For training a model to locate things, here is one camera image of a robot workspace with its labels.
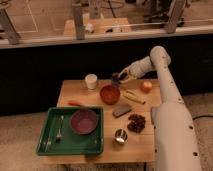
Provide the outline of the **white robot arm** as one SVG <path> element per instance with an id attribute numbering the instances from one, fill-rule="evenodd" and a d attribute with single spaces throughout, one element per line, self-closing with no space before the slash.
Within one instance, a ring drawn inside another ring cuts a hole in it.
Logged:
<path id="1" fill-rule="evenodd" d="M 155 46 L 150 54 L 124 68 L 120 83 L 157 72 L 161 104 L 153 107 L 154 171 L 202 171 L 192 116 L 168 68 L 171 58 L 164 47 Z"/>

